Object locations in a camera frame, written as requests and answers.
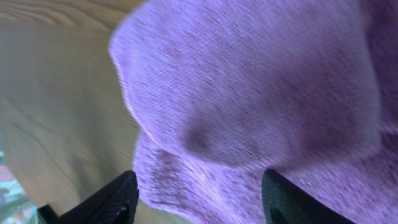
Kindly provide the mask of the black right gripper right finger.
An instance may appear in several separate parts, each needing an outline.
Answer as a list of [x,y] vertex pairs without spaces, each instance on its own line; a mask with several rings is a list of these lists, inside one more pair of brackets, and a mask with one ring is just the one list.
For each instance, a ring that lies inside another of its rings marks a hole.
[[267,224],[354,224],[272,169],[262,177]]

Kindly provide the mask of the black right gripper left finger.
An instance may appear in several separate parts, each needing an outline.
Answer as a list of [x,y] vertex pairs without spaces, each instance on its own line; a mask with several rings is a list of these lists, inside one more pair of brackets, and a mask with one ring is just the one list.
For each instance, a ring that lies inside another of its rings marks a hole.
[[50,205],[37,209],[39,224],[133,224],[139,201],[136,173],[123,172],[63,215]]

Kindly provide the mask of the purple microfiber cloth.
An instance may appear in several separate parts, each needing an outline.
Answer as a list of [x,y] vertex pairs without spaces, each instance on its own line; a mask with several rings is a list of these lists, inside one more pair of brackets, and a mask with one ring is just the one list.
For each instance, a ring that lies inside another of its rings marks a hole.
[[354,223],[397,222],[397,1],[146,1],[109,43],[147,205],[267,223],[272,169]]

